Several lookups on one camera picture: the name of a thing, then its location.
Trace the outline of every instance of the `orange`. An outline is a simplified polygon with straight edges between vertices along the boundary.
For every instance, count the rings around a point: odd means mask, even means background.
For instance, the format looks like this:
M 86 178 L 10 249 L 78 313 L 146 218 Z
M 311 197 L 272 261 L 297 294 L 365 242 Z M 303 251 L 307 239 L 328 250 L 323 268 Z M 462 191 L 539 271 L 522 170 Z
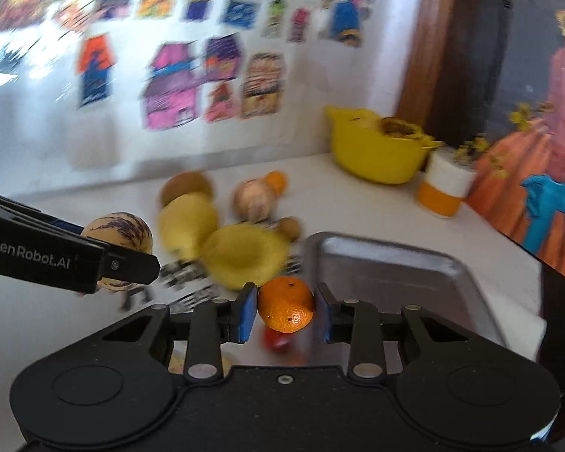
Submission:
M 257 310 L 269 328 L 281 333 L 295 333 L 312 321 L 314 296 L 303 280 L 276 277 L 260 289 Z
M 274 189 L 277 197 L 280 197 L 287 190 L 288 181 L 285 172 L 280 170 L 270 172 L 264 177 L 264 180 Z

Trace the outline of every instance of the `small brown nut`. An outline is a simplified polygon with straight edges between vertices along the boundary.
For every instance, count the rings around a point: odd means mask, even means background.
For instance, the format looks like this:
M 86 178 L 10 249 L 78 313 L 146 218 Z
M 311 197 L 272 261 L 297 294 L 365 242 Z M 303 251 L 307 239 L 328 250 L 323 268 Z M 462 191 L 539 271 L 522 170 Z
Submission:
M 202 192 L 209 200 L 213 199 L 211 182 L 201 172 L 182 172 L 170 178 L 160 193 L 161 207 L 165 207 L 172 200 L 192 192 Z
M 278 221 L 278 232 L 285 235 L 291 243 L 301 238 L 301 224 L 296 217 L 284 217 Z

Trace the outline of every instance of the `kiwi fruit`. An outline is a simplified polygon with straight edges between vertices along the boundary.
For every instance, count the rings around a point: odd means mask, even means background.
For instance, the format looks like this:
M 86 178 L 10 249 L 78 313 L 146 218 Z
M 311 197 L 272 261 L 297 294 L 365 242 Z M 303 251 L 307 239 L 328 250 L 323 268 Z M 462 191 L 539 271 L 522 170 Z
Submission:
M 161 207 L 165 207 L 172 200 L 191 192 L 204 193 L 209 200 L 213 200 L 211 182 L 202 172 L 182 172 L 170 178 L 161 188 Z

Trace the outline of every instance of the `yellow pear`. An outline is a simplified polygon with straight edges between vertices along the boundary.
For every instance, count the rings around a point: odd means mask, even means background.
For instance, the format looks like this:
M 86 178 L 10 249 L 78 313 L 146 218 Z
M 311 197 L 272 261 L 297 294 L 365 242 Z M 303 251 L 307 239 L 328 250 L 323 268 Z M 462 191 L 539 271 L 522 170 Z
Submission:
M 159 216 L 163 248 L 177 253 L 183 261 L 199 258 L 200 247 L 218 226 L 217 210 L 202 192 L 172 200 Z

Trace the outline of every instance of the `blue gripper pad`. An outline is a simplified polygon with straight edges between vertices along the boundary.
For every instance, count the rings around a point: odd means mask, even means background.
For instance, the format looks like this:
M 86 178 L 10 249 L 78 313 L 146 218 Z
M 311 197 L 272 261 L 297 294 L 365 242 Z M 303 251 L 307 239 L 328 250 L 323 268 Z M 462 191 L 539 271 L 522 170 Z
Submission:
M 318 340 L 329 343 L 331 341 L 332 325 L 331 304 L 329 301 L 334 298 L 327 286 L 322 284 L 318 284 L 314 292 L 316 296 L 316 330 L 318 332 Z
M 244 344 L 249 340 L 251 336 L 251 328 L 253 328 L 253 322 L 255 320 L 255 315 L 257 314 L 257 287 L 251 284 L 249 294 L 247 295 L 243 306 L 241 308 L 241 321 L 238 325 L 238 340 L 239 343 Z

